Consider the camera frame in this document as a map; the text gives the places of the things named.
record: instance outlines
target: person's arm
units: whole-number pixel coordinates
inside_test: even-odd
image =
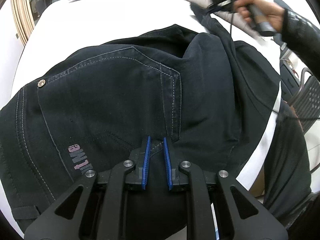
[[[251,21],[250,12],[245,7],[247,4],[255,4],[260,8],[270,24],[282,34],[282,40],[287,43],[288,48],[320,80],[320,30],[295,12],[265,0],[237,0],[234,3],[236,11],[246,22]]]

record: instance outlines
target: black jacket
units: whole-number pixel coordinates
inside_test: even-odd
[[[309,20],[285,9],[282,40],[320,80],[320,30]]]

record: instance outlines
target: person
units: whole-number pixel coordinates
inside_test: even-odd
[[[282,41],[291,49],[307,67],[320,80],[320,30],[308,19],[294,11],[282,8],[276,3],[265,0],[237,0],[234,9],[251,22],[250,12],[246,8],[248,4],[255,4],[260,8],[273,26],[282,35]]]
[[[282,8],[276,3],[265,0],[236,0],[234,10],[240,13],[246,22],[251,22],[246,5],[255,4],[267,17],[272,27],[282,35],[282,41],[291,49],[320,80],[320,30],[309,20],[294,11]],[[308,196],[300,208],[291,212],[285,220],[290,240],[318,239],[319,227],[315,221],[320,210],[320,193]]]

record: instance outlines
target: white wall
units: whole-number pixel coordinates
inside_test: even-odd
[[[0,9],[0,109],[10,100],[13,78],[24,49],[16,34],[10,0],[6,0]]]

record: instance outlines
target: human hand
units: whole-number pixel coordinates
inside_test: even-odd
[[[267,2],[265,0],[237,0],[234,2],[234,9],[243,17],[246,22],[251,22],[250,12],[246,5],[255,4],[261,12],[266,16],[268,22],[278,32],[282,31],[284,9],[276,3]]]

